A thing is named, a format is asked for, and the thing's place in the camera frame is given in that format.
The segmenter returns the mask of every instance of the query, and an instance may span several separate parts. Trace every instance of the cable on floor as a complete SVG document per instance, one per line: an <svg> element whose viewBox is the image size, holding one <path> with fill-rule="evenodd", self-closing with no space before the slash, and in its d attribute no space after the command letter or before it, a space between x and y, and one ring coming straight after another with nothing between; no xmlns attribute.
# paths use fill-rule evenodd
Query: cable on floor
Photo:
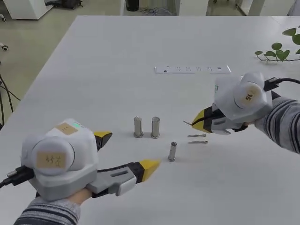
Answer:
<svg viewBox="0 0 300 225"><path fill-rule="evenodd" d="M0 106L1 106L1 115L2 115L2 126L4 126L4 109L3 109L3 101L2 101L1 92L0 92Z"/></svg>
<svg viewBox="0 0 300 225"><path fill-rule="evenodd" d="M141 12L146 15L173 15L167 8L142 8Z"/></svg>
<svg viewBox="0 0 300 225"><path fill-rule="evenodd" d="M11 112L13 113L14 112L14 108L13 108L13 104L11 102L11 97L10 97L10 93L8 91L8 87L6 86L6 83L4 82L2 76L1 76L1 73L0 73L0 80L1 82L3 83L4 87L5 87L5 90L7 92L7 96L8 96L8 100L9 100L9 104L10 104L10 109L11 109Z"/></svg>
<svg viewBox="0 0 300 225"><path fill-rule="evenodd" d="M20 101L20 98L18 98L14 93L12 93L10 90L8 90L9 91L9 93L11 93L17 100L19 100Z"/></svg>

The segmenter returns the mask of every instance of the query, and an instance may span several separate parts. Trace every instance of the small metal rod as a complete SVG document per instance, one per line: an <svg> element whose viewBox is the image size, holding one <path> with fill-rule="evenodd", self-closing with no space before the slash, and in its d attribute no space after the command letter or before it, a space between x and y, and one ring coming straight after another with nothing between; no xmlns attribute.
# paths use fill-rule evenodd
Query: small metal rod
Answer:
<svg viewBox="0 0 300 225"><path fill-rule="evenodd" d="M202 135L188 135L187 137L206 137L206 134L202 134Z"/></svg>
<svg viewBox="0 0 300 225"><path fill-rule="evenodd" d="M189 142L189 144L207 144L208 141L194 141L194 142Z"/></svg>
<svg viewBox="0 0 300 225"><path fill-rule="evenodd" d="M192 124L191 123L189 123L189 122L186 122L185 120L183 121L184 123L186 123L186 124L188 124L188 125L191 125L192 126Z"/></svg>

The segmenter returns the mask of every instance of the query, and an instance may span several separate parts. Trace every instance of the hand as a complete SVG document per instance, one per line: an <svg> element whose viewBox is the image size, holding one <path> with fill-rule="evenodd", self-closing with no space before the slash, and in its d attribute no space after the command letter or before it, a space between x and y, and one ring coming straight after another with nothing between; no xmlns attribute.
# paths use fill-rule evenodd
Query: hand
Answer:
<svg viewBox="0 0 300 225"><path fill-rule="evenodd" d="M76 192L72 196L68 197L67 199L73 203L81 205L84 201L88 200L91 197L92 197L92 192L84 188Z"/></svg>

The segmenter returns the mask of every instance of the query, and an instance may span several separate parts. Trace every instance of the person's arm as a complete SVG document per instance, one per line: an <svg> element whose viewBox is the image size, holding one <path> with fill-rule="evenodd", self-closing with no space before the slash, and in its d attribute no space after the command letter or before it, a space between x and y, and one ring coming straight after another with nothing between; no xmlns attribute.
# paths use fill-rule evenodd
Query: person's arm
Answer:
<svg viewBox="0 0 300 225"><path fill-rule="evenodd" d="M256 120L255 127L280 147L300 154L300 103L298 101L276 96L271 113Z"/></svg>
<svg viewBox="0 0 300 225"><path fill-rule="evenodd" d="M53 202L37 197L14 225L76 225L80 217L80 205L90 197L91 192L87 189Z"/></svg>

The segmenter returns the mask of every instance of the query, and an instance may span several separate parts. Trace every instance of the green led light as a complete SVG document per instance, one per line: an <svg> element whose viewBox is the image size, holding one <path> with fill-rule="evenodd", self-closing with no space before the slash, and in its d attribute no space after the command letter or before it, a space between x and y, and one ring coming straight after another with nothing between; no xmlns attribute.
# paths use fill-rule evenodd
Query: green led light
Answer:
<svg viewBox="0 0 300 225"><path fill-rule="evenodd" d="M79 128L79 127L80 127L80 125L79 125L79 124L77 124L77 123L73 123L73 125L74 125L74 127L77 127L77 128Z"/></svg>

